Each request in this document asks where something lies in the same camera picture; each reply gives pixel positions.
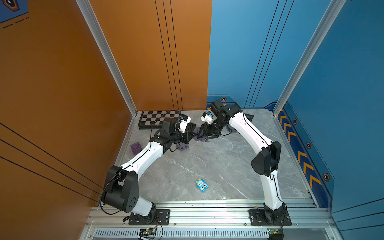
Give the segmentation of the black folding phone stand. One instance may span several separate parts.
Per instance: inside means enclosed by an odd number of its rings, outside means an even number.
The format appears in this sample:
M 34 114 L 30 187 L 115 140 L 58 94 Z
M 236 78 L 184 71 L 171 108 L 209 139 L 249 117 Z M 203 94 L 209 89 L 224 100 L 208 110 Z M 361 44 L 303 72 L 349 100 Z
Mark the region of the black folding phone stand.
M 236 104 L 232 104 L 228 106 L 228 110 L 230 115 L 235 115 L 237 113 L 243 113 L 244 111 Z M 244 113 L 245 117 L 251 122 L 254 119 L 254 115 Z

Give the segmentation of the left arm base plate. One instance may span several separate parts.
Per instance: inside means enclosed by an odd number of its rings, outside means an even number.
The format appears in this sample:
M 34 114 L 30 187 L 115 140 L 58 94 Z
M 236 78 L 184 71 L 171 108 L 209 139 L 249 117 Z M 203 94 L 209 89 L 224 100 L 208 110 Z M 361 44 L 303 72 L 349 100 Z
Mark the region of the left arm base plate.
M 146 226 L 146 225 L 162 225 L 168 226 L 170 222 L 170 213 L 169 209 L 156 209 L 154 218 L 143 217 L 140 215 L 133 215 L 129 218 L 128 224 L 131 226 Z

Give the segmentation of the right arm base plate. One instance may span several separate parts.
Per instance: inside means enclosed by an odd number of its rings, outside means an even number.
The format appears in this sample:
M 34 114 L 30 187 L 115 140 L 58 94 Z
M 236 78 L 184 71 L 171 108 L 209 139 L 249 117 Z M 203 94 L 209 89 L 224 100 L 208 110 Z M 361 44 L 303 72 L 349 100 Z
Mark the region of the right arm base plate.
M 249 218 L 252 226 L 291 226 L 292 221 L 288 211 L 275 219 L 274 214 L 270 210 L 251 209 L 248 210 Z

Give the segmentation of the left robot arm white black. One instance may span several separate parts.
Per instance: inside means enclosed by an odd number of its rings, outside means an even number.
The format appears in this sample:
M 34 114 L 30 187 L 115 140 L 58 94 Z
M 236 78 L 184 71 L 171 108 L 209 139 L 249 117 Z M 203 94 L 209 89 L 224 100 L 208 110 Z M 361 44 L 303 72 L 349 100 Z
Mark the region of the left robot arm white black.
M 99 203 L 153 220 L 156 204 L 140 196 L 139 179 L 172 145 L 189 144 L 196 135 L 195 128 L 196 124 L 187 115 L 164 119 L 162 128 L 150 138 L 143 150 L 120 167 L 112 166 L 108 170 Z

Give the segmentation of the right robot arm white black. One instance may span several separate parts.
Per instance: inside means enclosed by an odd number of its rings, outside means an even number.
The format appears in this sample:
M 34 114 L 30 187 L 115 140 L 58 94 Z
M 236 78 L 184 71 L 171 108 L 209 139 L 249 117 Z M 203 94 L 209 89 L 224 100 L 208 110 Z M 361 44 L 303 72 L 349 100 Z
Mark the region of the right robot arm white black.
M 204 123 L 196 133 L 196 140 L 219 138 L 223 128 L 230 126 L 250 144 L 256 154 L 251 166 L 260 176 L 264 190 L 266 222 L 283 226 L 288 210 L 282 200 L 278 183 L 281 143 L 262 134 L 237 104 L 227 107 L 220 100 L 216 100 L 210 104 L 210 113 L 204 113 L 201 120 Z

